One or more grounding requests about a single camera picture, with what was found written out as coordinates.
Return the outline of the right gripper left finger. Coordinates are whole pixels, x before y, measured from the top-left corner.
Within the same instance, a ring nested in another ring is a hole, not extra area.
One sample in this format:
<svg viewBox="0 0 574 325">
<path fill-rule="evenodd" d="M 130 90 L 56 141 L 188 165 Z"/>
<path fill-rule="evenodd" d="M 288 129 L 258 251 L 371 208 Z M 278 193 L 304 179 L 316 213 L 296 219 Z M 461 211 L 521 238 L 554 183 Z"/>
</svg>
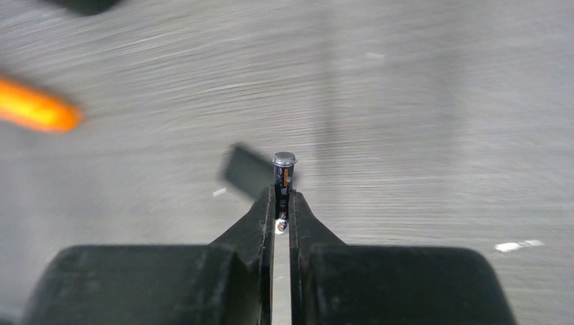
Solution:
<svg viewBox="0 0 574 325">
<path fill-rule="evenodd" d="M 270 324 L 275 194 L 210 244 L 76 245 L 48 264 L 23 324 Z"/>
</svg>

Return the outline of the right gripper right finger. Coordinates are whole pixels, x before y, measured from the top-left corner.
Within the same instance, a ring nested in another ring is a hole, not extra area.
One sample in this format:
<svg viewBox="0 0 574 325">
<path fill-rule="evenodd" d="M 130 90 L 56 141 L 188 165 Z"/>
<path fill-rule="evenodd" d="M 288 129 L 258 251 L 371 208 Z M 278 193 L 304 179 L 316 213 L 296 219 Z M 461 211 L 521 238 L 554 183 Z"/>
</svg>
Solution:
<svg viewBox="0 0 574 325">
<path fill-rule="evenodd" d="M 293 192 L 293 324 L 515 324 L 491 264 L 462 247 L 347 244 Z"/>
</svg>

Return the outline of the black battery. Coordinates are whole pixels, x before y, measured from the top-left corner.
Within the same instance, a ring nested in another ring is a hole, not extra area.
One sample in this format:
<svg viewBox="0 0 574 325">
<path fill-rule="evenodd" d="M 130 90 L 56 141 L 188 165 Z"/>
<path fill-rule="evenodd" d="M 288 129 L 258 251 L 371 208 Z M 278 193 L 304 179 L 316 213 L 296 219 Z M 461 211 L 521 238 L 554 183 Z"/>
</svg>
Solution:
<svg viewBox="0 0 574 325">
<path fill-rule="evenodd" d="M 296 162 L 296 156 L 291 152 L 277 152 L 273 155 L 275 234 L 285 234 L 288 231 L 288 204 L 292 190 L 292 178 Z"/>
</svg>

